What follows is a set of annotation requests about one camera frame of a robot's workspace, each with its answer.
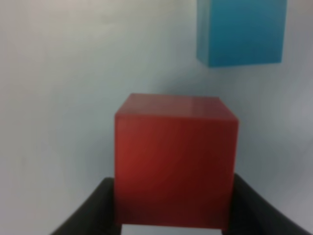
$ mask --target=blue box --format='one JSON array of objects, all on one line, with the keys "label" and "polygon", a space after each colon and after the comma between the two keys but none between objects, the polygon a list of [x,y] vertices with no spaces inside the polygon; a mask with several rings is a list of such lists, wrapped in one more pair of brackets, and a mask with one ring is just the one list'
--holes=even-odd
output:
[{"label": "blue box", "polygon": [[198,0],[197,58],[210,67],[280,63],[287,0]]}]

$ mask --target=red block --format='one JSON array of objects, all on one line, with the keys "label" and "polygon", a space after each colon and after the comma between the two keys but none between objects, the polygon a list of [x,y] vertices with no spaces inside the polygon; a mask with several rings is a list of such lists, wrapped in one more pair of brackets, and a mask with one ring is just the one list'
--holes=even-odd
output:
[{"label": "red block", "polygon": [[215,97],[130,95],[115,115],[116,222],[226,229],[238,125]]}]

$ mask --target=block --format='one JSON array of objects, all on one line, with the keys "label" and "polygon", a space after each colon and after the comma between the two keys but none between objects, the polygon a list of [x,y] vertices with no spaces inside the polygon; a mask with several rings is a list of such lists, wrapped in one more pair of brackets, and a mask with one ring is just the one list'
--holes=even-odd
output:
[{"label": "block", "polygon": [[216,97],[130,95],[115,115],[116,222],[226,229],[238,126]]},{"label": "block", "polygon": [[197,57],[210,67],[280,63],[287,0],[198,0]]}]

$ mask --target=top face of red cube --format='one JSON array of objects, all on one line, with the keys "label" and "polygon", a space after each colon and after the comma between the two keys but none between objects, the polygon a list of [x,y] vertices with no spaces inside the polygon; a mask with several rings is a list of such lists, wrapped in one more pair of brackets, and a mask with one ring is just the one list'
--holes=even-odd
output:
[{"label": "top face of red cube", "polygon": [[163,94],[131,94],[116,114],[237,120],[217,97]]}]

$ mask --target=cube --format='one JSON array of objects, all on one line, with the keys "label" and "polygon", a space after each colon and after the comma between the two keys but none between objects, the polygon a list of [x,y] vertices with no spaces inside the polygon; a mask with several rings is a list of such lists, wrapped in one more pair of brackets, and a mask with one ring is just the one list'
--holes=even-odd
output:
[{"label": "cube", "polygon": [[115,115],[116,222],[226,229],[238,126],[216,97],[130,95]]}]

